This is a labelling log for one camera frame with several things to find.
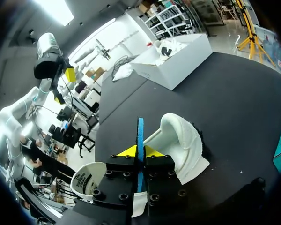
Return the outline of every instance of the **white box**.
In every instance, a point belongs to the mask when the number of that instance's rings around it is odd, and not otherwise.
[[[131,62],[139,75],[170,90],[180,84],[212,53],[206,34],[189,34],[172,38],[187,46],[161,65],[155,64],[159,59],[159,54],[154,46]]]

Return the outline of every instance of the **yellow triangle label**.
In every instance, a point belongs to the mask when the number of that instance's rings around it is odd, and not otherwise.
[[[150,156],[164,156],[164,154],[154,150],[153,148],[149,147],[149,146],[145,146],[146,149],[146,157],[150,157]],[[136,153],[136,145],[126,149],[125,151],[119,153],[117,156],[131,156],[131,157],[135,157],[135,153]]]
[[[153,148],[149,147],[149,146],[145,146],[146,148],[146,157],[150,157],[150,156],[164,156],[164,154],[154,150]]]
[[[135,153],[136,153],[136,145],[126,149],[125,151],[117,154],[117,156],[131,156],[131,157],[135,157]]]

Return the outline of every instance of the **bolt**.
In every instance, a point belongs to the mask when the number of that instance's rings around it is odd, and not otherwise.
[[[159,201],[159,199],[160,199],[160,196],[158,194],[150,195],[150,200],[153,202],[157,202],[157,201]]]
[[[112,171],[111,170],[106,170],[105,174],[106,175],[112,175]]]
[[[100,190],[98,190],[98,189],[93,190],[93,196],[94,196],[94,197],[98,197],[98,196],[100,196],[101,194],[102,194],[102,192],[101,192]]]
[[[169,176],[174,176],[174,175],[175,175],[175,171],[169,171],[169,172],[168,172],[168,175],[169,175]]]
[[[179,190],[178,191],[178,195],[180,196],[180,197],[185,197],[186,195],[187,195],[187,192],[185,191],[185,190]]]
[[[149,176],[150,176],[150,177],[156,177],[156,176],[157,176],[157,173],[156,173],[156,172],[152,172],[152,173],[149,174]]]
[[[130,175],[131,175],[131,174],[130,174],[129,172],[123,173],[123,176],[124,176],[124,177],[130,177]]]
[[[120,195],[118,196],[118,198],[119,198],[121,201],[125,201],[125,200],[128,199],[128,195],[127,195],[127,194],[120,194]]]

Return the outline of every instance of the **yellow tripod stand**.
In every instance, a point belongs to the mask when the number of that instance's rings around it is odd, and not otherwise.
[[[255,34],[253,22],[250,18],[250,14],[249,14],[248,10],[244,6],[243,0],[236,0],[236,2],[240,8],[240,11],[242,12],[242,14],[244,16],[245,23],[247,24],[247,27],[249,30],[249,36],[242,43],[240,43],[237,46],[238,50],[241,51],[248,44],[250,44],[249,59],[252,59],[255,54],[259,54],[260,61],[262,63],[263,62],[262,54],[265,54],[267,56],[267,58],[269,59],[269,61],[272,63],[272,65],[274,67],[276,67],[275,63],[272,61],[272,59],[269,57],[269,55],[266,53],[266,51],[263,49],[263,47],[258,43],[258,40],[260,40],[260,38],[257,36],[257,34]]]

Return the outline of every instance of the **shelf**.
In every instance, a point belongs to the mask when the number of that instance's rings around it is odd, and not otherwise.
[[[164,13],[165,11],[167,11],[167,10],[169,10],[170,8],[173,8],[173,7],[175,7],[175,6],[176,6],[176,5],[171,5],[170,7],[164,9],[163,11],[161,11],[160,13],[158,13],[158,14],[156,14],[156,15],[150,17],[148,20],[145,21],[145,23],[149,22],[150,20],[152,20],[152,19],[153,19],[154,17],[156,17],[157,15],[160,15],[160,14]]]
[[[174,29],[174,28],[180,27],[180,26],[185,26],[185,25],[186,25],[186,23],[182,22],[182,23],[180,23],[180,24],[177,24],[177,25],[168,27],[168,30],[171,30],[171,29]],[[164,34],[164,33],[166,33],[166,32],[167,32],[167,30],[161,30],[161,31],[156,32],[155,35],[161,35],[161,34]]]
[[[150,30],[153,29],[153,28],[155,28],[155,27],[157,27],[157,26],[159,26],[159,25],[161,25],[162,23],[165,23],[165,22],[167,22],[167,21],[169,21],[169,20],[171,20],[171,19],[173,19],[173,18],[175,18],[175,17],[181,16],[181,15],[182,15],[182,13],[179,13],[179,14],[177,14],[177,15],[171,16],[170,18],[168,18],[168,19],[166,19],[166,20],[162,20],[160,23],[154,25],[153,27],[150,27]]]

